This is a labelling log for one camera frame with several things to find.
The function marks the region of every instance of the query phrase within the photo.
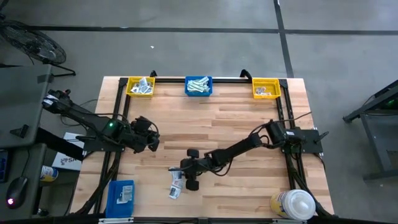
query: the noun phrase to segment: wooden table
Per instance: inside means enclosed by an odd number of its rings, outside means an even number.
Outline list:
[[[104,77],[97,113],[113,111],[119,78]],[[294,116],[309,112],[303,79],[287,80]],[[127,149],[122,154],[118,179],[135,181],[135,217],[276,217],[269,206],[270,197],[289,189],[285,158],[279,149],[250,150],[234,159],[227,176],[203,174],[198,178],[199,191],[183,189],[176,200],[169,198],[172,177],[167,171],[179,166],[180,160],[187,157],[188,148],[199,149],[203,156],[206,151],[226,148],[244,139],[261,123],[278,120],[275,100],[253,99],[251,84],[213,84],[210,97],[194,98],[184,93],[183,83],[157,83],[153,98],[131,99],[129,120],[140,115],[159,127],[161,137],[157,152],[146,149],[133,154]],[[296,120],[296,125],[313,128],[311,115]],[[97,187],[103,157],[104,153],[96,152],[83,161],[71,212],[77,211]],[[304,154],[303,163],[309,188],[333,213],[321,161]],[[107,193],[106,189],[101,211]]]

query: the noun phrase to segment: plastic basket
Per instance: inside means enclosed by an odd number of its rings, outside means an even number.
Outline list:
[[[276,99],[280,97],[279,79],[277,78],[253,78],[253,97],[254,99]],[[266,92],[271,95],[257,95],[256,88],[265,87]]]
[[[185,77],[185,94],[187,94],[188,96],[210,96],[213,93],[213,78],[209,77],[209,81],[207,82],[207,85],[209,86],[209,92],[190,92],[188,91],[188,81],[189,80],[199,80],[205,77]]]
[[[132,97],[152,97],[155,92],[155,78],[146,77],[148,83],[152,84],[152,93],[133,93],[131,91],[134,84],[139,83],[139,80],[143,77],[129,77],[129,81],[127,82],[126,94]]]

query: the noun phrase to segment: wooden tabletop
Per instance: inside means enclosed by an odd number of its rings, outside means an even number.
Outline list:
[[[97,113],[112,113],[120,77],[104,77]],[[310,111],[304,81],[287,79],[294,116]],[[123,94],[120,113],[123,110]],[[121,158],[119,180],[134,180],[134,217],[277,217],[270,208],[272,194],[289,190],[284,155],[280,149],[257,148],[234,159],[224,177],[199,176],[200,189],[183,189],[178,199],[169,198],[172,176],[188,148],[206,151],[226,148],[244,139],[259,124],[278,120],[275,100],[255,100],[251,84],[213,84],[210,97],[188,97],[183,83],[156,83],[153,98],[131,98],[129,120],[145,116],[160,131],[156,152],[139,154],[127,149]],[[313,128],[311,115],[296,120],[302,129]],[[93,193],[100,179],[104,153],[83,161],[71,212]],[[308,187],[326,210],[333,213],[325,172],[319,158],[303,155]],[[106,206],[104,191],[101,211]]]

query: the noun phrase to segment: blue box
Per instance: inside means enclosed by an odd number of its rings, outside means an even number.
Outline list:
[[[209,81],[207,83],[207,85],[209,86],[209,92],[189,92],[188,91],[188,81],[189,80],[199,80],[205,77],[185,77],[185,94],[187,94],[188,96],[210,96],[213,93],[213,78],[209,77]]]
[[[115,180],[109,183],[106,218],[132,217],[134,211],[134,181]]]

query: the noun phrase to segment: fan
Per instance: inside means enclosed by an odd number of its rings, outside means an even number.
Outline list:
[[[67,54],[44,33],[30,30],[28,25],[18,21],[3,21],[0,25],[0,35],[29,57],[72,72],[56,76],[76,75],[75,71],[59,66],[66,61]]]

